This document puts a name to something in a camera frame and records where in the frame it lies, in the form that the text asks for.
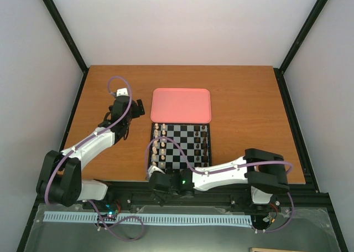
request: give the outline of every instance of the gray wall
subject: gray wall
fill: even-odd
[[[41,0],[0,0],[0,19],[0,244],[13,252],[81,73]]]
[[[354,251],[354,0],[329,0],[285,78],[320,189]]]
[[[89,65],[279,66],[316,0],[55,0]]]

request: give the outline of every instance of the purple cable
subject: purple cable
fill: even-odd
[[[147,171],[147,175],[148,175],[148,152],[149,152],[150,146],[155,140],[161,140],[162,138],[172,142],[179,149],[182,157],[184,158],[184,160],[187,163],[188,168],[191,169],[192,172],[197,173],[197,174],[205,174],[205,172],[197,171],[196,169],[194,169],[190,165],[186,155],[184,154],[184,152],[181,149],[181,147],[177,144],[177,142],[175,142],[173,139],[171,139],[169,137],[156,137],[156,138],[154,138],[153,140],[150,141],[150,143],[147,145],[147,147],[145,149],[145,160],[144,161],[145,161],[145,170]],[[288,165],[288,166],[290,166],[290,168],[287,170],[287,174],[290,173],[293,170],[293,165],[290,162],[284,162],[284,161],[251,162],[251,163],[240,164],[240,165],[238,165],[238,168],[257,166],[257,165],[267,165],[267,164]],[[210,172],[208,172],[208,174],[224,173],[224,172],[231,171],[231,170],[234,170],[234,169],[235,169],[234,167],[229,167],[229,168],[226,168],[226,169],[223,169],[223,170],[210,171]]]
[[[139,238],[141,238],[144,234],[144,231],[145,231],[145,225],[143,223],[143,221],[141,220],[141,218],[137,217],[137,216],[128,216],[128,217],[125,217],[119,221],[117,221],[116,223],[114,223],[113,225],[111,226],[108,226],[106,223],[105,223],[105,220],[104,218],[102,217],[101,213],[98,211],[96,205],[94,204],[93,201],[91,200],[87,200],[89,203],[91,203],[91,205],[93,206],[95,212],[97,213],[98,217],[99,217],[99,221],[102,222],[102,224],[105,226],[105,228],[115,237],[115,238],[118,238],[119,240],[122,240],[122,241],[125,241],[125,242],[131,242],[131,241],[135,241],[135,240],[138,240]],[[125,220],[128,220],[128,219],[135,219],[137,220],[138,222],[140,222],[140,224],[142,225],[142,231],[140,232],[140,234],[135,237],[135,238],[132,238],[132,239],[126,239],[126,238],[122,238],[118,235],[116,235],[112,230],[111,228],[114,228],[116,227],[118,224],[120,224],[121,222],[125,221]]]
[[[100,134],[106,132],[107,130],[111,129],[113,126],[115,126],[116,124],[118,124],[118,123],[126,116],[126,114],[128,113],[128,111],[129,111],[129,109],[130,109],[130,107],[131,107],[131,104],[132,104],[132,89],[131,89],[131,86],[129,85],[128,81],[125,80],[124,78],[122,78],[121,76],[113,76],[113,77],[111,77],[111,78],[109,79],[109,81],[108,81],[108,83],[107,83],[108,92],[109,92],[111,95],[113,95],[113,96],[115,97],[114,93],[111,92],[111,90],[110,90],[110,84],[111,84],[111,81],[112,81],[113,79],[121,79],[121,80],[123,80],[123,81],[127,84],[128,94],[129,94],[129,103],[128,103],[128,106],[127,106],[126,110],[124,111],[123,115],[122,115],[120,118],[118,118],[118,120],[117,120],[116,122],[114,122],[113,124],[111,124],[109,127],[106,127],[105,129],[103,129],[103,130],[101,130],[100,132],[98,132],[97,135],[100,135]],[[96,135],[91,135],[91,136],[85,138],[83,141],[81,141],[79,144],[77,144],[77,146],[75,146],[75,149],[79,149],[81,146],[83,146],[84,144],[86,144],[88,141],[90,141],[91,139],[93,139],[93,138],[95,138],[95,137],[96,137]],[[48,184],[47,184],[47,186],[46,186],[46,188],[45,188],[45,193],[44,193],[44,201],[45,201],[45,204],[50,205],[50,203],[49,203],[49,189],[50,189],[51,184],[53,183],[53,180],[54,180],[54,178],[55,178],[55,176],[56,176],[56,173],[58,172],[59,168],[63,165],[63,163],[65,162],[65,160],[66,160],[73,152],[74,152],[74,151],[68,152],[67,155],[65,155],[65,156],[60,160],[60,162],[58,163],[58,165],[55,167],[55,169],[54,169],[52,175],[50,176],[49,181],[48,181]]]
[[[288,219],[287,222],[284,223],[282,226],[280,226],[280,227],[278,227],[278,228],[276,228],[276,229],[274,229],[274,230],[265,230],[265,233],[275,233],[275,232],[277,232],[277,231],[279,231],[279,230],[282,230],[282,229],[283,229],[285,226],[287,226],[287,225],[291,222],[291,220],[293,219],[294,213],[295,213],[294,201],[293,201],[293,198],[291,197],[291,195],[290,195],[289,192],[288,192],[288,196],[289,196],[290,203],[291,203],[291,215],[290,215],[289,219]]]

